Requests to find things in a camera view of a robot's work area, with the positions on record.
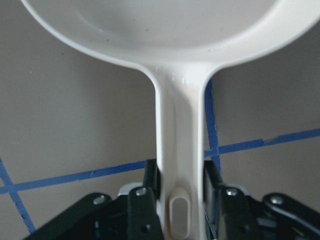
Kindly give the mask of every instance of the white measuring cup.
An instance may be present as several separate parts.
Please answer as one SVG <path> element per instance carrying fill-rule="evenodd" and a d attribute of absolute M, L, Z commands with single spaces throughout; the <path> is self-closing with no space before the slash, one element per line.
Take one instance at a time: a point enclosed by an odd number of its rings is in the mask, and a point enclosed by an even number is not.
<path fill-rule="evenodd" d="M 137 69 L 156 98 L 157 203 L 166 240 L 204 240 L 204 90 L 221 68 L 293 41 L 319 0 L 22 0 L 49 32 L 95 58 Z"/>

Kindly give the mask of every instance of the metal screw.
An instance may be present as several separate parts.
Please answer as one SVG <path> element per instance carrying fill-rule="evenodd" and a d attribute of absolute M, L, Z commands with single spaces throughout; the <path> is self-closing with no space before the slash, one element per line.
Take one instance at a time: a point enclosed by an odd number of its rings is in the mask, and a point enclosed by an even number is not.
<path fill-rule="evenodd" d="M 98 221 L 95 221 L 94 222 L 94 226 L 96 229 L 100 228 L 100 223 Z"/>
<path fill-rule="evenodd" d="M 145 187 L 139 188 L 138 190 L 135 191 L 135 194 L 137 196 L 143 196 L 147 193 L 147 189 Z"/>
<path fill-rule="evenodd" d="M 151 225 L 150 225 L 150 224 L 147 224 L 147 225 L 145 225 L 145 226 L 142 226 L 142 227 L 141 227 L 141 232 L 143 232 L 143 233 L 149 233 L 149 232 L 151 232 Z"/>
<path fill-rule="evenodd" d="M 101 196 L 96 197 L 96 198 L 93 200 L 93 204 L 94 204 L 94 205 L 99 205 L 99 204 L 104 203 L 105 200 L 106 200 L 105 196 L 104 196 L 104 195 L 101 195 Z"/>
<path fill-rule="evenodd" d="M 273 204 L 281 205 L 284 203 L 284 199 L 281 196 L 273 196 L 270 198 Z"/>
<path fill-rule="evenodd" d="M 238 190 L 234 187 L 227 188 L 225 192 L 228 196 L 235 196 L 238 194 Z"/>

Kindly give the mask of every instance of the blue painter's tape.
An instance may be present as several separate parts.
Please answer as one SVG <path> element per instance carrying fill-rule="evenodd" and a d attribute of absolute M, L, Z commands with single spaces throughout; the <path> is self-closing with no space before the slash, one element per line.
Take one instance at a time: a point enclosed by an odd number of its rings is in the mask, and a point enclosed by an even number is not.
<path fill-rule="evenodd" d="M 227 154 L 227 153 L 233 153 L 233 152 L 238 152 L 238 151 L 243 151 L 243 150 L 266 147 L 266 146 L 271 146 L 271 145 L 276 145 L 276 144 L 289 143 L 289 142 L 298 141 L 298 140 L 310 139 L 310 138 L 315 138 L 315 137 L 320 137 L 320 128 L 308 130 L 308 131 L 301 131 L 301 132 L 280 135 L 272 140 L 265 140 L 264 141 L 262 139 L 257 139 L 257 140 L 252 140 L 252 141 L 245 141 L 245 142 L 220 146 L 219 153 L 220 154 Z M 211 157 L 211 156 L 215 156 L 215 153 L 214 152 L 207 152 L 206 155 L 208 157 Z"/>
<path fill-rule="evenodd" d="M 248 149 L 255 149 L 255 148 L 259 148 L 259 147 L 263 147 L 263 146 L 264 146 L 264 141 L 262 139 L 253 140 L 253 141 L 245 141 L 245 142 L 220 146 L 219 153 L 220 154 L 227 154 L 227 153 L 243 151 L 243 150 L 248 150 Z"/>
<path fill-rule="evenodd" d="M 18 210 L 19 214 L 21 215 L 24 224 L 28 228 L 29 233 L 31 233 L 31 234 L 34 233 L 36 231 L 36 228 L 31 220 L 24 204 L 22 203 L 18 193 L 11 192 L 10 197 L 11 197 L 12 201 L 14 202 L 15 207 Z"/>
<path fill-rule="evenodd" d="M 106 167 L 106 168 L 85 171 L 85 172 L 80 172 L 80 173 L 75 173 L 70 175 L 57 176 L 57 177 L 52 177 L 52 178 L 47 178 L 47 179 L 42 179 L 37 181 L 18 183 L 14 185 L 6 185 L 4 187 L 0 187 L 0 194 L 43 188 L 43 187 L 48 187 L 52 185 L 70 183 L 70 182 L 77 182 L 80 180 L 93 179 L 93 178 L 143 169 L 144 167 L 145 167 L 145 161 L 138 161 L 138 162 L 127 163 L 119 166 Z"/>
<path fill-rule="evenodd" d="M 12 183 L 12 181 L 9 177 L 9 174 L 8 174 L 3 162 L 1 161 L 1 159 L 0 159 L 0 177 L 3 181 L 4 188 L 13 186 L 13 183 Z M 24 204 L 22 203 L 18 193 L 13 191 L 13 192 L 10 192 L 9 194 L 10 194 L 10 197 L 11 197 L 16 209 L 18 210 L 20 216 L 22 217 L 24 224 L 28 228 L 29 233 L 35 232 L 36 228 L 31 220 Z"/>
<path fill-rule="evenodd" d="M 209 146 L 210 146 L 210 157 L 214 162 L 218 172 L 221 172 L 220 157 L 219 157 L 219 145 L 218 145 L 218 135 L 216 128 L 216 118 L 214 114 L 214 100 L 212 98 L 212 80 L 210 80 L 206 86 L 204 93 L 204 109 L 206 117 L 206 127 L 208 131 Z"/>

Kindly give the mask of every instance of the white plastic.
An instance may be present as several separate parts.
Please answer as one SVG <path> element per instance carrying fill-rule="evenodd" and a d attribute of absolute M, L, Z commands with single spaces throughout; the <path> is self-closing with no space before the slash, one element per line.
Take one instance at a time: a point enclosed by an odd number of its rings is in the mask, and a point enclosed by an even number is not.
<path fill-rule="evenodd" d="M 205 240 L 204 89 L 219 69 L 293 41 L 320 17 L 319 0 L 22 0 L 49 32 L 95 58 L 144 72 L 156 97 L 157 211 L 166 240 L 170 195 L 190 199 L 190 231 Z"/>
<path fill-rule="evenodd" d="M 118 192 L 118 196 L 129 195 L 130 191 L 134 188 L 141 187 L 143 185 L 142 182 L 130 182 L 123 185 Z"/>
<path fill-rule="evenodd" d="M 191 228 L 191 200 L 188 192 L 177 187 L 169 196 L 170 233 L 176 239 L 186 239 Z"/>

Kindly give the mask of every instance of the screw head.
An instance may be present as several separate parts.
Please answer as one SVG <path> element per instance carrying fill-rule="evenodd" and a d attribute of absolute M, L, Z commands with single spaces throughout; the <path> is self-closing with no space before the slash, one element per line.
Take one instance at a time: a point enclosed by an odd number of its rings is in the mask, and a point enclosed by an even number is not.
<path fill-rule="evenodd" d="M 147 224 L 147 225 L 145 225 L 145 226 L 142 226 L 141 227 L 141 232 L 143 232 L 143 233 L 149 233 L 149 232 L 151 232 L 151 225 L 150 224 Z"/>
<path fill-rule="evenodd" d="M 225 190 L 225 192 L 228 196 L 236 196 L 238 194 L 238 189 L 234 187 L 229 187 Z"/>
<path fill-rule="evenodd" d="M 139 188 L 135 191 L 135 195 L 137 196 L 143 196 L 147 193 L 147 189 L 145 187 Z"/>
<path fill-rule="evenodd" d="M 273 203 L 273 204 L 277 204 L 277 205 L 281 205 L 284 203 L 284 199 L 281 197 L 281 196 L 272 196 L 270 198 L 270 201 Z"/>
<path fill-rule="evenodd" d="M 106 198 L 104 195 L 101 195 L 101 196 L 98 196 L 96 197 L 94 200 L 93 200 L 93 204 L 94 205 L 99 205 L 99 204 L 102 204 L 106 201 Z"/>

